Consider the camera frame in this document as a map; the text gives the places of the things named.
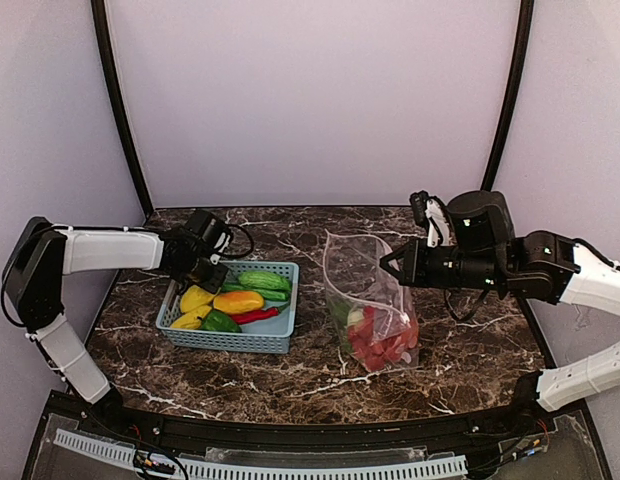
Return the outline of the orange yellow toy mango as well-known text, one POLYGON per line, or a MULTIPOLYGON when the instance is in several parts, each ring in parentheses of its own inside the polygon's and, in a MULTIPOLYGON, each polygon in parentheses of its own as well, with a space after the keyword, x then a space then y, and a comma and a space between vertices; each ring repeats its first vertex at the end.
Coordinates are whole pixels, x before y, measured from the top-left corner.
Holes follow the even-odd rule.
POLYGON ((212 305, 225 314, 238 315, 262 309, 265 299, 254 291, 231 291, 216 296, 212 305))

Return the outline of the clear zip top bag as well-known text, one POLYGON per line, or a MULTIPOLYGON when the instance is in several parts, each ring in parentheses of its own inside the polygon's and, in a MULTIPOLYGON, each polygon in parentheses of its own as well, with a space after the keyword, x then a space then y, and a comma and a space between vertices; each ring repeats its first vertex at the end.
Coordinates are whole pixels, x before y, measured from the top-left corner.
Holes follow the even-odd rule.
MULTIPOLYGON (((360 307, 389 310, 395 315, 413 315, 418 322, 410 291, 380 267, 380 259, 390 252, 390 246, 375 235, 329 232, 322 257, 327 307, 330 301, 345 300, 360 307)), ((383 370, 408 369, 418 363, 419 346, 414 365, 383 370)))

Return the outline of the red toy lychee bunch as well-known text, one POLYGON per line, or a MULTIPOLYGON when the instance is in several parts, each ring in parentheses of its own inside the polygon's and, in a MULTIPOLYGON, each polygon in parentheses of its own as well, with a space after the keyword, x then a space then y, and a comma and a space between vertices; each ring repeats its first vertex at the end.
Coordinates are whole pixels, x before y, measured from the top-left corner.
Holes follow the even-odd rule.
POLYGON ((395 315, 364 306, 364 319, 348 331, 351 355, 368 372, 390 367, 406 368, 417 362, 419 326, 413 315, 395 315))

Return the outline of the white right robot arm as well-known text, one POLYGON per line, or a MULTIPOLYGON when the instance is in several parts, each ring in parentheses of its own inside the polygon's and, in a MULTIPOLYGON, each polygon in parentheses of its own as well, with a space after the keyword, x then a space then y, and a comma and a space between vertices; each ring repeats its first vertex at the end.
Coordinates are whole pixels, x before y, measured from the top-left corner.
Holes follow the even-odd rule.
MULTIPOLYGON (((474 289, 589 307, 620 317, 620 263, 580 238, 546 230, 518 237, 505 197, 469 191, 448 204, 425 191, 411 195, 426 238, 383 256, 381 268, 404 287, 474 289)), ((620 340, 563 367, 522 376, 511 404, 546 412, 620 386, 620 340)))

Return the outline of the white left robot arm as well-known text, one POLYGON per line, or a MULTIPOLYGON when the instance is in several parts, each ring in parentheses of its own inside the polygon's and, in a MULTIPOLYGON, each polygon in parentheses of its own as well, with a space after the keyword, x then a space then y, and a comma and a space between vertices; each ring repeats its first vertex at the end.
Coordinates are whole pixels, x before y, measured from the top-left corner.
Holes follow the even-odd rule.
POLYGON ((121 270, 157 272, 183 287, 213 292, 227 269, 229 225, 197 210, 168 230, 72 226, 34 216, 25 224, 1 274, 0 304, 70 389, 89 405, 116 400, 115 387, 88 353, 64 304, 94 310, 121 270))

